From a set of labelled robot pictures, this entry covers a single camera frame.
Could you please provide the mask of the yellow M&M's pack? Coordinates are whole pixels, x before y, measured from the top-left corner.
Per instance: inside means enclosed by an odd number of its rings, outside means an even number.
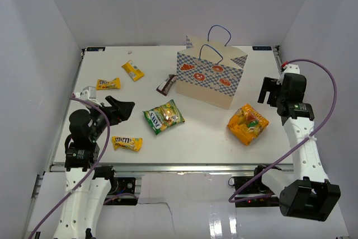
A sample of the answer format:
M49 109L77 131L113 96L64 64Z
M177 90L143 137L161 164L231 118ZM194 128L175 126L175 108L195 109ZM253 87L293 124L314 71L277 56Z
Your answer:
M138 152L143 145L142 138L125 138L125 137L113 136L111 141L114 150L121 148L121 149L128 149L134 152Z
M96 90L111 90L111 89L120 89L120 79L114 78L110 81L104 79L98 79L96 84Z

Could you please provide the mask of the yellow snack bar wrapper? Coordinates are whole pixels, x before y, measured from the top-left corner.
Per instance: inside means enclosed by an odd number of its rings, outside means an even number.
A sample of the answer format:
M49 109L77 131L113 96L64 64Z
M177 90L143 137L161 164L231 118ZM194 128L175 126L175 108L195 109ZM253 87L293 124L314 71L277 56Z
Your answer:
M132 60L129 60L125 64L121 66L125 72L130 76L130 78L136 82L142 77L145 76L145 74L134 64Z

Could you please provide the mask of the orange candy bag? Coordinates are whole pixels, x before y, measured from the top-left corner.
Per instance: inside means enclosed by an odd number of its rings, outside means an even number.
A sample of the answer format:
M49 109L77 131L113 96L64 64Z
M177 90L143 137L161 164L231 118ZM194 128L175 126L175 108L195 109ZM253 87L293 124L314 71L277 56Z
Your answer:
M269 121L266 118L250 104L245 104L230 118L227 127L236 138L247 146L257 139L268 125Z

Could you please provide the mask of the green Fox's candy bag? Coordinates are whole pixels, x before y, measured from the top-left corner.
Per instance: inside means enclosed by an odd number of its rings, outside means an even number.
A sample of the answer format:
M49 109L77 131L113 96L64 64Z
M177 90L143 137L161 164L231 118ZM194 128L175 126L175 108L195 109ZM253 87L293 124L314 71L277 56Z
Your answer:
M185 122L182 113L173 99L161 106L143 111L143 114L155 135L158 135L176 124Z

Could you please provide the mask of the brown chocolate bar wrapper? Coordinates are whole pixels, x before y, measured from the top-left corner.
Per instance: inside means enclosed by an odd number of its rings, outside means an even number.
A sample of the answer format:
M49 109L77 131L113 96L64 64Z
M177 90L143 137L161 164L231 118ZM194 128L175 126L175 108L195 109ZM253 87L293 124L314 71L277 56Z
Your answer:
M168 77L156 88L156 91L167 96L170 88L176 82L177 75L169 74Z

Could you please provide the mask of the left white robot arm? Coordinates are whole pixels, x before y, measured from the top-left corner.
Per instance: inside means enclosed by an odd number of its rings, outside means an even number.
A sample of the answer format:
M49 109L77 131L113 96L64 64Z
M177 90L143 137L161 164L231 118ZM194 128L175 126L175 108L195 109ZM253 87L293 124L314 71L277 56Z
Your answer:
M111 166L99 166L104 154L97 140L113 125L127 121L135 106L106 96L108 106L79 100L85 107L69 116L65 140L65 197L54 238L95 238L97 222L107 194L117 190Z

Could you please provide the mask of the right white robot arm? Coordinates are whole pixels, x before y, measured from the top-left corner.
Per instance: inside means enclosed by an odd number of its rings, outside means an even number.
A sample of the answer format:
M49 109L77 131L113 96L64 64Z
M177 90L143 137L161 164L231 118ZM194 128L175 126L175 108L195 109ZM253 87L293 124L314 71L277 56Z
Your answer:
M278 167L253 178L253 188L261 194L271 190L279 198L283 216L324 222L338 202L341 191L330 183L319 158L312 106L303 102L306 78L285 73L280 79L264 78L259 103L277 109L291 147L302 143L292 154L294 178Z

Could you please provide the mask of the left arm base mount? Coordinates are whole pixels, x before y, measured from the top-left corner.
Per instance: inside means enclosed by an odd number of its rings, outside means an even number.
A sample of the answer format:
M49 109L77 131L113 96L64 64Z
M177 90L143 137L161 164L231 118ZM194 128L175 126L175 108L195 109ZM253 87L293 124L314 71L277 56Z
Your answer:
M137 198L135 195L136 178L134 177L115 177L114 185L105 198L104 205L128 205L135 206Z

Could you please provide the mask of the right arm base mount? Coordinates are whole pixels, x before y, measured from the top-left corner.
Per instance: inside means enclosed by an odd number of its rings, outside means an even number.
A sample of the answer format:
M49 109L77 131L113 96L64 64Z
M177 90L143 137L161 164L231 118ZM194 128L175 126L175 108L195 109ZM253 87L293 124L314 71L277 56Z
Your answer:
M239 189L242 185L244 185L247 181L251 179L250 176L232 176L228 180L228 185L235 190ZM248 198L254 196L260 196L263 194L269 194L271 190L260 183L259 181L255 181L250 186L245 188L235 199ZM263 207L278 207L279 199L276 195L259 198L259 199L250 199L248 201L242 201L240 203L235 203L236 208L263 208Z

